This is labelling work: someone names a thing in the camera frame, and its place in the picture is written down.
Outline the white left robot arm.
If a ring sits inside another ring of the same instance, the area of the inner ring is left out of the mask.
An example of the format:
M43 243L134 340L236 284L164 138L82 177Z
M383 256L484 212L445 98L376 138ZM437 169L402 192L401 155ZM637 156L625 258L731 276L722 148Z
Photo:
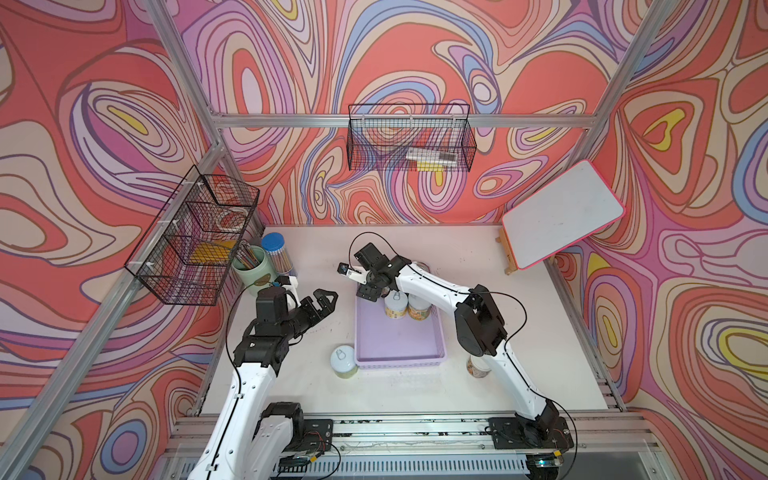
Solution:
M303 441L300 405L266 401L291 342L335 312L338 294L317 289L294 308L290 296L282 286L259 292L256 316L231 354L224 407L191 479L268 479L283 452Z

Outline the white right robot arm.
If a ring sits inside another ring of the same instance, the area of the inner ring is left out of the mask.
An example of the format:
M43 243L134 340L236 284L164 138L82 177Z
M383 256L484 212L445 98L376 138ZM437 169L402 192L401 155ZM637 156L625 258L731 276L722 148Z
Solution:
M356 266L339 263L337 272L357 283L356 295L376 301L384 292L399 291L426 301L453 316L459 345L488 363L505 382L526 428L545 433L555 426L555 403L538 392L522 364L508 348L509 334L493 293L483 285L466 287L437 277L401 256L385 256L372 244L355 254Z

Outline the purple plastic basket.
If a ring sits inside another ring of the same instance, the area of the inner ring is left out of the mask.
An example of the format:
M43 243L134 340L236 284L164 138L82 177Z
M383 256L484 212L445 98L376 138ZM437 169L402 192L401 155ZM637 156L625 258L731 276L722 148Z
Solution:
M447 352L439 310L432 306L424 320L408 313L390 318L383 299L356 298L354 350L355 361L363 369L440 365Z

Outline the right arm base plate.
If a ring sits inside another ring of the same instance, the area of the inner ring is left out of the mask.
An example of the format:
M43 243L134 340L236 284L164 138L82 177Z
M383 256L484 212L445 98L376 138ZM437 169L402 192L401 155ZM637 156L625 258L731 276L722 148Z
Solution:
M558 417L550 425L531 421L520 416L492 417L488 419L485 433L491 436L496 450L561 450L566 452L575 446L570 427Z

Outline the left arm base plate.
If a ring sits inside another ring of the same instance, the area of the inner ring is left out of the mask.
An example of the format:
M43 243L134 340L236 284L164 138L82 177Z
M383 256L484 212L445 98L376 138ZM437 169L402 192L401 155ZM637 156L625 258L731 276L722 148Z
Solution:
M291 439L277 464L279 470L308 466L312 458L322 456L332 443L334 421L330 418L307 419L300 403L270 403L261 418L289 421Z

